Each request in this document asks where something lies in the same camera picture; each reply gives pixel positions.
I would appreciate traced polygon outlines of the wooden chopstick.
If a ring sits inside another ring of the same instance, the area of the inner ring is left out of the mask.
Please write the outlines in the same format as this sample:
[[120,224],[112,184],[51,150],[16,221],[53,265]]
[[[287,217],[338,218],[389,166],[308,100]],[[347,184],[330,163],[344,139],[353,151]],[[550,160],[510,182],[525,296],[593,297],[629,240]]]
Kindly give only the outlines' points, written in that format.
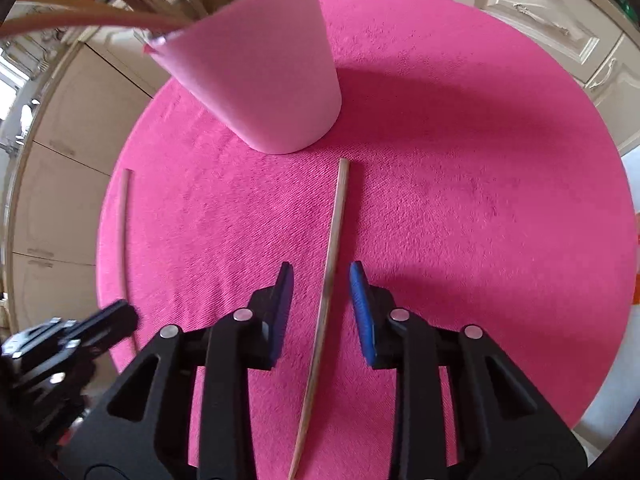
[[316,330],[314,331],[314,348],[308,370],[306,389],[304,394],[302,411],[300,412],[294,451],[288,470],[288,478],[295,479],[302,461],[307,434],[311,422],[314,398],[316,397],[324,342],[328,331],[329,314],[333,294],[335,271],[338,253],[340,252],[340,238],[346,204],[348,176],[350,162],[341,158],[338,162],[334,204],[332,210],[331,225],[329,230],[328,247],[326,248],[326,263],[324,264],[322,287],[318,307]]

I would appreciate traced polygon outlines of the wooden chopstick edge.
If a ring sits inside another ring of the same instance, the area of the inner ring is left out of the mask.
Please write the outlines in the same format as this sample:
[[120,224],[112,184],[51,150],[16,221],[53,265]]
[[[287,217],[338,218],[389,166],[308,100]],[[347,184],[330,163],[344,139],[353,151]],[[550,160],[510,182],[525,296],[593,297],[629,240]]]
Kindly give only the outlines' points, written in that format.
[[117,270],[119,290],[122,298],[129,300],[128,260],[127,260],[127,220],[129,206],[129,191],[132,171],[122,170],[120,177],[119,207],[117,216]]

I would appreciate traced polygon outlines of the pink round table cloth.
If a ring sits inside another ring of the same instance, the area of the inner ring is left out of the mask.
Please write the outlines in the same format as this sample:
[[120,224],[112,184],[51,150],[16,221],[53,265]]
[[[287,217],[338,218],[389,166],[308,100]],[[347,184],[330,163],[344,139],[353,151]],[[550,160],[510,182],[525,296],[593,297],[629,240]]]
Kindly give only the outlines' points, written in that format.
[[257,472],[283,479],[314,346],[338,162],[349,162],[319,387],[298,474],[383,479],[395,376],[363,359],[348,268],[435,326],[483,327],[569,425],[623,339],[634,206],[592,102],[545,50],[450,0],[321,0],[343,106],[305,151],[251,150],[169,81],[117,161],[130,169],[138,346],[209,326],[294,269],[284,348],[250,374]]

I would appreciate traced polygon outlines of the pink chopstick holder cup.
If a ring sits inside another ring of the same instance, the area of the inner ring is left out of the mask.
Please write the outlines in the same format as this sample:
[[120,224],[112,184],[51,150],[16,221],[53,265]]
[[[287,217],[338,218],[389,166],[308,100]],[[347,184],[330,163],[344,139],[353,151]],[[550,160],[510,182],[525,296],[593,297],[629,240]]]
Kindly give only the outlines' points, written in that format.
[[255,151],[320,140],[342,107],[319,0],[235,0],[153,39],[151,58]]

